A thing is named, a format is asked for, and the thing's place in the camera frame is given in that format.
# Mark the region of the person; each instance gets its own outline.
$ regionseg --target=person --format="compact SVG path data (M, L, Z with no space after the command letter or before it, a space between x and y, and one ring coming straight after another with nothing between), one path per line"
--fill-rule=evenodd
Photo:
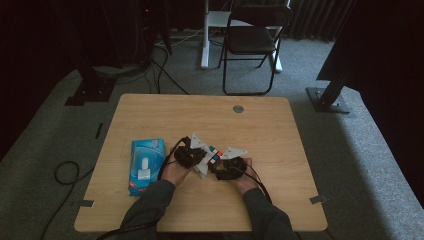
M192 169L186 169L174 162L171 156L170 164L163 170L162 177L157 182L149 185L147 190L127 211L121 223L121 228L152 223L165 214L165 209L171 203L174 191L180 186ZM252 166L252 159L244 161ZM248 167L246 173L255 176L252 168ZM298 239L292 230L288 215L268 202L258 184L243 175L236 180L230 180L232 185L242 194L246 204L252 235L260 239ZM142 230L122 233L119 240L158 239L156 227L147 227Z

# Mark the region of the gray carpet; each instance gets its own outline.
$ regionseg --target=gray carpet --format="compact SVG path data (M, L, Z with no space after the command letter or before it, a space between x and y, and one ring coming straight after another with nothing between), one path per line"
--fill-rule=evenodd
M216 69L220 46L211 44L210 68L200 69L202 43L192 38L175 41L173 55L164 65L169 75L188 93L223 95L222 68ZM328 230L336 239L424 239L424 211L401 174L378 127L361 101L360 94L344 88L341 96L352 114L318 113L305 91L326 87L315 81L331 50L332 43L320 40L286 39L280 54L283 71L276 75L267 96L289 99L312 173L321 195ZM154 60L163 64L165 54L155 49ZM250 63L230 67L229 79L245 82L242 88L266 87L263 72ZM126 72L99 67L105 74ZM154 79L159 69L118 79L109 102L87 102L64 106L81 78L70 73L51 92L32 122L0 163L0 239L40 239L43 229L65 199L70 185L55 181L55 168L64 161L80 165L80 176L96 163L119 97L124 93L156 93ZM184 94L164 73L162 94ZM103 127L98 132L99 124ZM75 167L58 172L63 181L72 181ZM78 233L73 229L78 201L84 196L89 177L75 186L48 228L44 239L95 239L99 233ZM302 239L331 239L323 232L300 232ZM237 239L234 234L228 238Z

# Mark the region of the gray sleeve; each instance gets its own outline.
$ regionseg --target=gray sleeve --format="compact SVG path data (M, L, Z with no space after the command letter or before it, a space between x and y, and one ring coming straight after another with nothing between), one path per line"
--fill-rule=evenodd
M259 188L243 195L255 239L297 240L287 214L268 202Z
M171 203L174 191L175 185L166 180L151 183L143 196L128 209L121 228L147 224L163 217L166 207ZM156 227L123 233L118 239L156 239Z

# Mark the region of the hand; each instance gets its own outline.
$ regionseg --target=hand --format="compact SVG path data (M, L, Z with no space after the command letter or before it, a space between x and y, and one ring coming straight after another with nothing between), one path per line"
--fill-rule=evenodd
M174 155L172 155L168 160L168 165L165 166L165 169L162 172L162 178L167 180L178 187L184 182L185 177L192 170L192 168L187 169L182 167L178 162L176 162Z
M243 160L247 165L252 166L251 158L243 158ZM249 166L247 166L246 173L256 178L256 173ZM245 174L243 174L241 177L235 180L231 180L230 182L237 188L237 190L241 193L241 195L243 195L245 192L249 191L252 188L258 187L258 183L253 181L253 179L246 176Z

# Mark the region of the tissue box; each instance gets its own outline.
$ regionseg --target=tissue box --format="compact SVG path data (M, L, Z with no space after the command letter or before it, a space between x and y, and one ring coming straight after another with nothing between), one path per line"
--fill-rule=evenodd
M142 196L151 182L156 182L165 160L163 139L135 140L131 144L128 190L130 196Z

